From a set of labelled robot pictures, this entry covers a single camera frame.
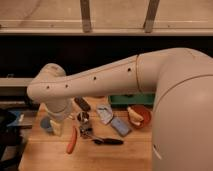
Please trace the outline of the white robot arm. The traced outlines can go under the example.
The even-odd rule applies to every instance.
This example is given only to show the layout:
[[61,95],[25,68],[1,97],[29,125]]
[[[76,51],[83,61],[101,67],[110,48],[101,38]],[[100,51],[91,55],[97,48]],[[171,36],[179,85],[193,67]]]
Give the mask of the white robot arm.
[[70,76],[49,63],[27,94],[60,119],[72,97],[110,96],[116,107],[151,105],[152,170],[213,171],[213,57],[203,52],[169,48]]

